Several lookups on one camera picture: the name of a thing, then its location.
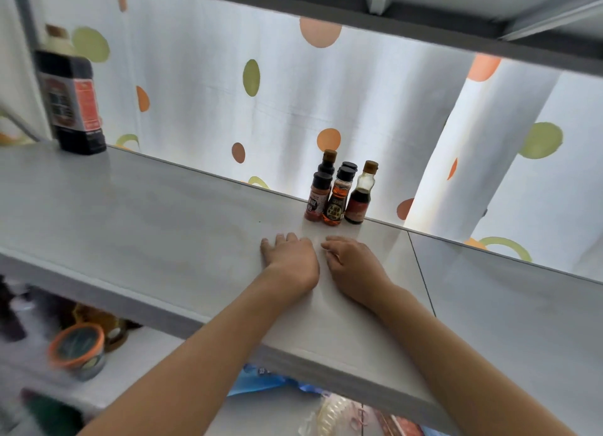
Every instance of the finger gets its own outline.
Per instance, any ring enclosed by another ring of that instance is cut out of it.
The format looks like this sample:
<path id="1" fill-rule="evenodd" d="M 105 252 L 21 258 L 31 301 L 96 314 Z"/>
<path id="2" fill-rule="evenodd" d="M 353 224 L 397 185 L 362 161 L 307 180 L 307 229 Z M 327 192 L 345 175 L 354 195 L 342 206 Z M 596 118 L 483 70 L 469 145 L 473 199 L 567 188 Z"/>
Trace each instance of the finger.
<path id="1" fill-rule="evenodd" d="M 260 250 L 262 251 L 262 255 L 264 258 L 268 259 L 268 255 L 272 252 L 273 247 L 270 245 L 270 241 L 266 238 L 263 238 L 260 242 Z"/>
<path id="2" fill-rule="evenodd" d="M 342 264 L 337 259 L 337 257 L 333 254 L 333 252 L 330 252 L 327 250 L 326 255 L 327 255 L 327 266 L 329 267 L 329 271 L 331 271 L 331 273 L 338 272 L 343 269 Z"/>
<path id="3" fill-rule="evenodd" d="M 343 251 L 344 245 L 345 244 L 343 244 L 343 242 L 325 241 L 320 246 L 323 249 L 328 250 L 329 252 L 334 253 L 337 256 L 340 256 L 341 252 Z"/>
<path id="4" fill-rule="evenodd" d="M 327 236 L 327 241 L 340 241 L 340 242 L 354 242 L 355 240 L 351 237 L 345 236 Z"/>

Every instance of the upper shelf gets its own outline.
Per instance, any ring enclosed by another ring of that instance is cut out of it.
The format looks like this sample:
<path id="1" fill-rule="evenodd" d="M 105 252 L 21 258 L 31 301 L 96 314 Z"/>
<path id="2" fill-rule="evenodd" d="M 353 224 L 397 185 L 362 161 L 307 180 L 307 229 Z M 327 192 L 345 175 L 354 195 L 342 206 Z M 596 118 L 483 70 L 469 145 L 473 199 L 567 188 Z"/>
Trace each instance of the upper shelf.
<path id="1" fill-rule="evenodd" d="M 395 341 L 325 272 L 324 237 L 357 237 L 431 310 L 406 231 L 373 221 L 334 230 L 304 220 L 298 199 L 115 148 L 90 157 L 53 143 L 0 149 L 0 192 L 1 273 L 180 338 L 261 271 L 262 237 L 309 237 L 320 283 L 253 361 L 455 433 Z"/>
<path id="2" fill-rule="evenodd" d="M 603 76 L 603 0 L 228 1 Z"/>

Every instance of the brown bottle cap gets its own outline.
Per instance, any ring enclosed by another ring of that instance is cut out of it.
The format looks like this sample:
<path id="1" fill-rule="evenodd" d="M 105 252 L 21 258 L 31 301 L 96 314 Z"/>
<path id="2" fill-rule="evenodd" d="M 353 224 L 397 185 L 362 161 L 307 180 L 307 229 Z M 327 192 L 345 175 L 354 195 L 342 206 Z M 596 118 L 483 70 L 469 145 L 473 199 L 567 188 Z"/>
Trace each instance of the brown bottle cap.
<path id="1" fill-rule="evenodd" d="M 337 152 L 335 150 L 325 150 L 323 154 L 323 161 L 328 161 L 330 163 L 335 163 L 337 159 Z"/>
<path id="2" fill-rule="evenodd" d="M 61 26 L 46 25 L 46 32 L 49 36 L 60 37 L 61 39 L 69 39 L 69 33 Z"/>
<path id="3" fill-rule="evenodd" d="M 379 169 L 379 163 L 376 163 L 375 161 L 371 161 L 371 160 L 367 160 L 364 164 L 364 172 L 367 172 L 369 174 L 375 174 L 377 173 L 377 170 Z"/>

